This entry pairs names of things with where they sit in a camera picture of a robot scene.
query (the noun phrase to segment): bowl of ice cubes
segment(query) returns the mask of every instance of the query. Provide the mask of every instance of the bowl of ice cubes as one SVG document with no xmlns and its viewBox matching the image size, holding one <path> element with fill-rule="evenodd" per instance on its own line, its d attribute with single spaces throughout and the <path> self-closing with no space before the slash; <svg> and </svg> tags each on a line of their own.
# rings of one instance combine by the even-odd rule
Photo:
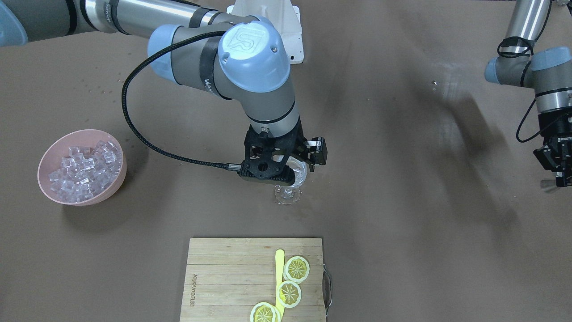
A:
<svg viewBox="0 0 572 322">
<path fill-rule="evenodd" d="M 111 197 L 126 173 L 117 139 L 98 129 L 82 129 L 47 149 L 38 166 L 38 184 L 52 201 L 87 206 Z"/>
</svg>

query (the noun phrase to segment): white mounting base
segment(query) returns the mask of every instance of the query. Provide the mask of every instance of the white mounting base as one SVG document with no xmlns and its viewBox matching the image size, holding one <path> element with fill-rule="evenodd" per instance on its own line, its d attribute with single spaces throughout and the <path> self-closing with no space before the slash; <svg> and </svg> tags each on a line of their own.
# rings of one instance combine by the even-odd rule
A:
<svg viewBox="0 0 572 322">
<path fill-rule="evenodd" d="M 290 56 L 290 64 L 304 61 L 300 8 L 292 6 L 290 0 L 236 0 L 227 8 L 234 15 L 261 15 L 268 18 L 282 36 L 284 49 Z"/>
</svg>

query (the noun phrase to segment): pink bowl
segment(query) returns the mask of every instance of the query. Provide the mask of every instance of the pink bowl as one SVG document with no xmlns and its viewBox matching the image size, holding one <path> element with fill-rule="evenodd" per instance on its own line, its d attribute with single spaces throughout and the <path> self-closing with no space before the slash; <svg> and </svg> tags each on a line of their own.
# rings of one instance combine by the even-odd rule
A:
<svg viewBox="0 0 572 322">
<path fill-rule="evenodd" d="M 119 175 L 117 178 L 109 185 L 109 187 L 107 187 L 107 189 L 92 199 L 76 203 L 69 203 L 58 200 L 57 194 L 50 190 L 51 181 L 47 175 L 59 169 L 62 158 L 68 156 L 69 147 L 80 146 L 93 148 L 100 140 L 105 142 L 113 142 L 123 155 L 121 168 L 119 169 Z M 123 154 L 123 150 L 121 149 L 121 145 L 117 139 L 112 137 L 111 134 L 100 131 L 98 129 L 82 129 L 80 131 L 76 131 L 64 136 L 52 144 L 49 149 L 47 149 L 46 153 L 44 153 L 42 157 L 42 160 L 39 162 L 38 184 L 43 194 L 50 198 L 52 201 L 61 203 L 62 205 L 88 206 L 102 202 L 105 199 L 111 197 L 119 189 L 119 187 L 121 187 L 121 184 L 123 184 L 126 173 L 127 162 L 125 159 L 125 154 Z"/>
</svg>

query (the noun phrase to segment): cutting board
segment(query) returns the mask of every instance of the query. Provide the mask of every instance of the cutting board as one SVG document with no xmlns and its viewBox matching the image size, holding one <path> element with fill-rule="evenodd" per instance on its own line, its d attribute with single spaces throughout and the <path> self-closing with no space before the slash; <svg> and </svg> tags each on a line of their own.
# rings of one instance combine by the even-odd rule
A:
<svg viewBox="0 0 572 322">
<path fill-rule="evenodd" d="M 275 304 L 275 252 L 310 264 L 298 306 L 283 322 L 325 322 L 320 238 L 191 238 L 182 295 L 181 322 L 248 322 L 259 302 Z"/>
</svg>

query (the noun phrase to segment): gray table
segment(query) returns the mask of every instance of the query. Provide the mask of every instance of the gray table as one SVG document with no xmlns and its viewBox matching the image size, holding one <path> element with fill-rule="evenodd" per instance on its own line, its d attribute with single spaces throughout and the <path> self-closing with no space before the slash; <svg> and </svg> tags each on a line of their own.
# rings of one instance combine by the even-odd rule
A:
<svg viewBox="0 0 572 322">
<path fill-rule="evenodd" d="M 542 192 L 541 140 L 514 139 L 532 90 L 482 76 L 514 2 L 295 4 L 306 54 L 292 67 L 297 101 L 329 159 L 293 206 L 135 138 L 121 80 L 145 58 L 144 39 L 89 33 L 0 49 L 0 320 L 178 321 L 190 237 L 324 238 L 330 322 L 572 320 L 572 190 Z M 537 50 L 570 46 L 570 30 L 570 14 L 553 10 Z M 235 101 L 146 70 L 130 105 L 167 150 L 243 156 L 248 122 Z M 129 171 L 109 200 L 64 207 L 35 172 L 52 142 L 83 128 L 119 139 Z M 532 115 L 523 134 L 537 130 Z"/>
</svg>

